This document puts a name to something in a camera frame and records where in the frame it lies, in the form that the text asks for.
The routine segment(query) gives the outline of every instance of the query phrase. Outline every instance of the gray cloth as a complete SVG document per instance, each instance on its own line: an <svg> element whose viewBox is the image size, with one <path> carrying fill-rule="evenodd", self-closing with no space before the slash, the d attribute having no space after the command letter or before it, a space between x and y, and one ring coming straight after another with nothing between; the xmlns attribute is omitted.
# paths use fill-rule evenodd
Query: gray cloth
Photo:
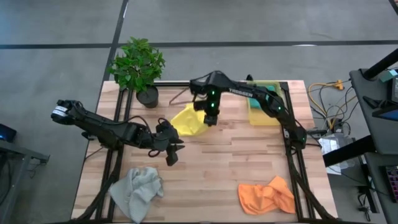
<svg viewBox="0 0 398 224"><path fill-rule="evenodd" d="M152 198L156 195L163 197L162 180L153 167L145 167L142 171L134 168L125 178L113 184L109 192L125 216L140 223L150 208Z"/></svg>

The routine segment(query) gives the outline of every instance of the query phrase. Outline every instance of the black stand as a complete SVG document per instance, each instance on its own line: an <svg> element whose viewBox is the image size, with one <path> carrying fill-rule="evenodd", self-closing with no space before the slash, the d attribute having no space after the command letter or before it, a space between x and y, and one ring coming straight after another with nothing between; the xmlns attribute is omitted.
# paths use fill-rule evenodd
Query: black stand
<svg viewBox="0 0 398 224"><path fill-rule="evenodd" d="M367 152L376 152L370 135L323 155L323 160L325 161L325 167L330 167L348 159L361 156Z"/></svg>
<svg viewBox="0 0 398 224"><path fill-rule="evenodd" d="M375 77L377 77L382 71L395 64L398 61L398 49L391 52L389 55L381 59L378 63L374 64L371 68L366 70L362 76L372 81Z"/></svg>
<svg viewBox="0 0 398 224"><path fill-rule="evenodd" d="M0 223L7 223L18 196L21 179L28 171L30 161L32 159L38 159L40 164L46 164L49 161L50 156L1 140L0 154L2 154L0 159L0 170L5 167L8 159L14 161L16 164L16 167L12 169L12 177L10 180L12 187L6 196L5 201L0 206Z"/></svg>

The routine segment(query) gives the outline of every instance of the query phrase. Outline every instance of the orange cloth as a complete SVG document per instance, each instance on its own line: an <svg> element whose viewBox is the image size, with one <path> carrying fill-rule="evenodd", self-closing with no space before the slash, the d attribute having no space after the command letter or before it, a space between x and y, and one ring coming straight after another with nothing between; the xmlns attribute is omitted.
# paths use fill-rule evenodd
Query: orange cloth
<svg viewBox="0 0 398 224"><path fill-rule="evenodd" d="M286 181L276 176L267 186L239 184L239 200L244 212L260 215L276 208L295 213L294 196L287 188Z"/></svg>

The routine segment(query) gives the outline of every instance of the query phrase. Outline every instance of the concrete floor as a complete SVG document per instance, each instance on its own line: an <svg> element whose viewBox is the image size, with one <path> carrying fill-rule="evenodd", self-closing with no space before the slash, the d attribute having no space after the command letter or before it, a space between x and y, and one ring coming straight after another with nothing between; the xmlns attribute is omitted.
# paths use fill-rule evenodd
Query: concrete floor
<svg viewBox="0 0 398 224"><path fill-rule="evenodd" d="M0 45L110 43L121 3L1 1ZM387 0L139 0L129 3L119 41L130 35L152 42L394 40L397 22ZM250 73L256 79L304 80L309 86L347 80L350 70L369 67L397 47L161 49L167 61L163 80L188 80L218 69L232 79ZM52 122L50 114L58 99L80 100L95 110L108 54L109 49L0 50L0 123L18 130L17 144L51 154L33 179L24 179L11 223L70 218L87 141L78 128ZM341 96L340 91L324 91L328 105ZM353 137L369 134L359 107L349 123ZM355 188L332 190L340 218L365 222L356 209ZM385 223L382 214L371 218Z"/></svg>

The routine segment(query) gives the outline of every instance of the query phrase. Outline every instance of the green leaves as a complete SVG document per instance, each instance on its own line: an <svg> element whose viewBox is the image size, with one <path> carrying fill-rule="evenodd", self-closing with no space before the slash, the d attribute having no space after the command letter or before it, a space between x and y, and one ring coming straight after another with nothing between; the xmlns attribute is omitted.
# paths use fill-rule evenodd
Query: green leaves
<svg viewBox="0 0 398 224"><path fill-rule="evenodd" d="M154 79L161 77L165 67L163 53L151 47L147 39L133 37L121 49L124 55L117 54L108 72L121 88L146 91L147 85L153 85Z"/></svg>

